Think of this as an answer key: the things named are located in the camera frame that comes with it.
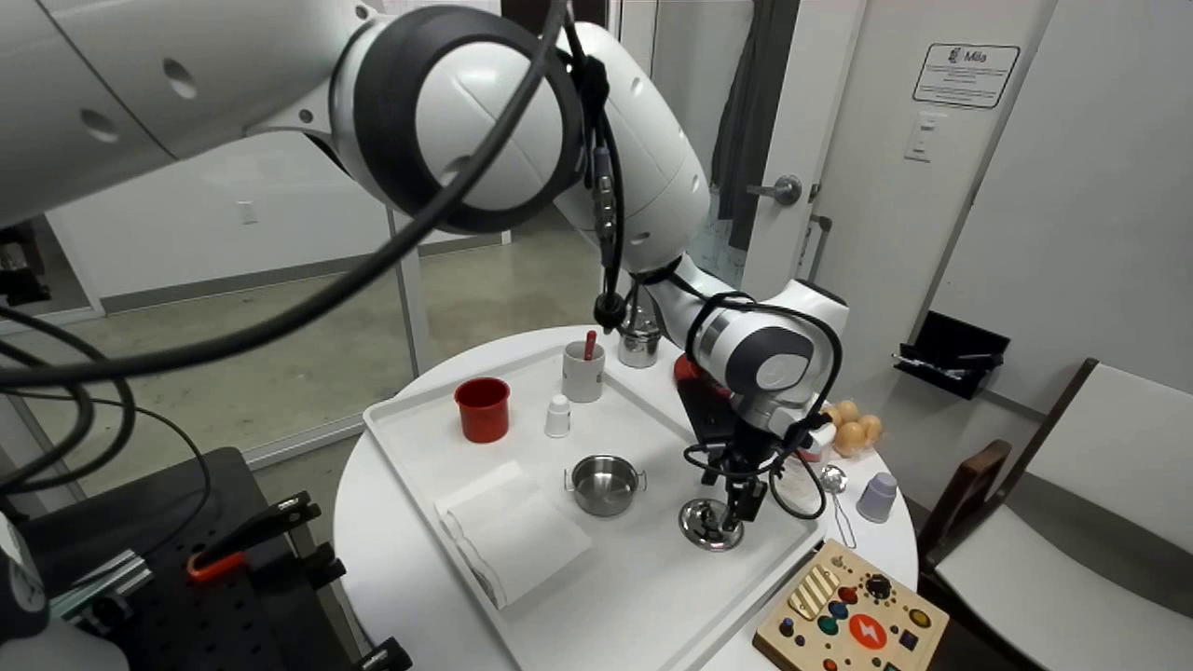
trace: wooden chair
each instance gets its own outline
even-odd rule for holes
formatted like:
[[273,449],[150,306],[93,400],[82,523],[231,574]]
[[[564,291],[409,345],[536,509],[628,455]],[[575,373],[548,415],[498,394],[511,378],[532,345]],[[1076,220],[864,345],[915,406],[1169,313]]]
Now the wooden chair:
[[1004,449],[958,471],[942,497],[953,507],[920,533],[936,541],[923,587],[1031,666],[1189,666],[1189,416],[1193,394],[1085,360],[990,497]]

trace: wooden peg board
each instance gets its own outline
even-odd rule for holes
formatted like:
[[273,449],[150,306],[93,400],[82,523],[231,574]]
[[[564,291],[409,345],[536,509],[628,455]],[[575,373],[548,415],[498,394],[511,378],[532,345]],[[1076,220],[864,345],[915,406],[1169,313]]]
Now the wooden peg board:
[[823,541],[765,606],[752,649],[782,671],[930,671],[942,629],[947,610]]

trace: red cup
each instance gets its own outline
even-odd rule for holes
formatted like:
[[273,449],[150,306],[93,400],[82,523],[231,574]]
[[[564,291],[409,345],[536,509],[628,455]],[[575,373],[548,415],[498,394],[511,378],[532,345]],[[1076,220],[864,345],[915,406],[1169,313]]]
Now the red cup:
[[470,445],[493,445],[511,429],[511,386],[496,378],[477,378],[456,386],[457,429]]

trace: white tray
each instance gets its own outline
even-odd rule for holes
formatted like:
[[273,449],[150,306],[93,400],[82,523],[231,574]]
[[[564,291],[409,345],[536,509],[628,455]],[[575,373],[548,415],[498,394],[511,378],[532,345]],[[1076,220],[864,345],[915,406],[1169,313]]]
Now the white tray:
[[[511,432],[493,449],[461,440],[452,400],[457,380],[370,406],[365,424],[513,666],[697,666],[741,629],[746,616],[765,603],[820,533],[765,502],[736,553],[692,548],[678,533],[678,507],[692,497],[718,497],[718,486],[701,487],[701,475],[682,464],[692,436],[674,410],[678,401],[666,401],[666,410],[644,401],[631,386],[655,386],[655,380],[641,385],[641,373],[609,358],[604,394],[575,401],[570,436],[548,440],[544,406],[558,386],[558,365],[564,344],[488,368],[488,378],[511,385]],[[649,486],[624,518],[589,518],[570,502],[564,475],[580,455],[624,455],[644,471]],[[435,500],[505,464],[536,478],[548,500],[589,533],[591,548],[513,606],[496,610],[439,526]]]

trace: stainless steel bowl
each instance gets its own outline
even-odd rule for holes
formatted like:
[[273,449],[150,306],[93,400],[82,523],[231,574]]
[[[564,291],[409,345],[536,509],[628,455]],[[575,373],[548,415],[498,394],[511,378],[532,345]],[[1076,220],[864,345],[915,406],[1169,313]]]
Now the stainless steel bowl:
[[591,518],[624,513],[644,486],[634,464],[620,455],[587,455],[570,478],[570,500]]

